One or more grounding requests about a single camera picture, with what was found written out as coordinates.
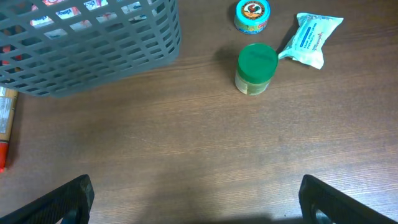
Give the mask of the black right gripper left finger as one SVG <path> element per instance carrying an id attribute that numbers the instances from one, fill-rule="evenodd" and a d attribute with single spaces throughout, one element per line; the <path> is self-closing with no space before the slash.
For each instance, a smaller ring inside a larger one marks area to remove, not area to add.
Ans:
<path id="1" fill-rule="evenodd" d="M 84 223 L 95 193 L 89 175 L 81 175 L 1 218 L 1 224 Z"/>

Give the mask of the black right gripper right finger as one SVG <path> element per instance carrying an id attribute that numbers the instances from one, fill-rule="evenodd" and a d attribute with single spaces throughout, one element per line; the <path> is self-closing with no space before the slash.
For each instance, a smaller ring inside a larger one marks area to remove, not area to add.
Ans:
<path id="1" fill-rule="evenodd" d="M 309 174 L 303 176 L 298 197 L 305 223 L 397 224 Z"/>

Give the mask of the orange spaghetti packet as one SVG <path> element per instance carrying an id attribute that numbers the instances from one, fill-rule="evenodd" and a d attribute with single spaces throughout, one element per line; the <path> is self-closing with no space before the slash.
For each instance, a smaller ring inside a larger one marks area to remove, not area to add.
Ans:
<path id="1" fill-rule="evenodd" d="M 6 168 L 17 96 L 17 91 L 1 87 L 1 172 Z"/>

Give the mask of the grey plastic shopping basket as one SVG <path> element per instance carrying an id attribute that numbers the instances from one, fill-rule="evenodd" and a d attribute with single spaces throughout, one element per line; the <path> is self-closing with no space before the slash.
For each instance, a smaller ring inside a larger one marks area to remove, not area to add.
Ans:
<path id="1" fill-rule="evenodd" d="M 64 0 L 46 6 L 43 0 L 1 2 L 1 86 L 32 96 L 68 96 L 105 83 L 172 63 L 179 54 L 182 31 L 177 0 L 108 0 L 87 10 L 89 0 Z M 139 1 L 141 10 L 123 13 L 122 6 Z M 55 13 L 77 7 L 81 14 L 60 19 Z M 115 12 L 99 23 L 96 16 Z M 129 22 L 145 14 L 147 19 Z M 32 19 L 49 16 L 53 23 L 35 28 Z M 91 27 L 70 25 L 89 20 Z M 49 39 L 46 32 L 67 35 Z"/>

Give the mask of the Kleenex tissue multipack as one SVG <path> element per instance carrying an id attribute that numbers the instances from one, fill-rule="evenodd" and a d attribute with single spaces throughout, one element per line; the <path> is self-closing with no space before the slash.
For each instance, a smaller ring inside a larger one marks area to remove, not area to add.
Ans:
<path id="1" fill-rule="evenodd" d="M 63 0 L 44 0 L 43 3 L 46 6 L 52 6 L 55 4 L 58 4 L 62 2 Z M 101 7 L 105 7 L 108 5 L 107 0 L 89 0 L 83 3 L 84 6 L 87 8 L 89 11 L 93 11 L 95 9 L 99 9 Z M 121 10 L 125 14 L 132 13 L 134 11 L 141 10 L 142 6 L 139 1 L 133 2 L 131 4 L 127 4 L 125 6 L 121 7 Z M 55 13 L 60 19 L 69 19 L 75 16 L 78 16 L 81 14 L 80 10 L 77 7 L 69 7 L 66 9 L 63 9 L 61 11 L 57 11 Z M 96 20 L 99 23 L 103 23 L 106 21 L 109 21 L 111 19 L 117 18 L 117 15 L 115 12 L 105 12 L 102 15 L 96 16 Z M 132 21 L 141 21 L 147 19 L 147 16 L 145 14 L 141 14 L 139 16 L 135 16 L 133 18 L 129 19 L 129 22 Z M 32 19 L 30 21 L 30 25 L 35 28 L 39 27 L 45 27 L 53 23 L 53 20 L 49 16 L 40 16 L 38 18 Z M 89 20 L 83 20 L 77 23 L 74 23 L 70 25 L 70 28 L 73 29 L 74 31 L 81 31 L 83 29 L 87 29 L 91 27 L 91 22 Z M 63 29 L 55 29 L 49 32 L 46 32 L 44 35 L 46 35 L 49 39 L 56 39 L 61 36 L 67 35 L 67 32 L 64 31 Z"/>

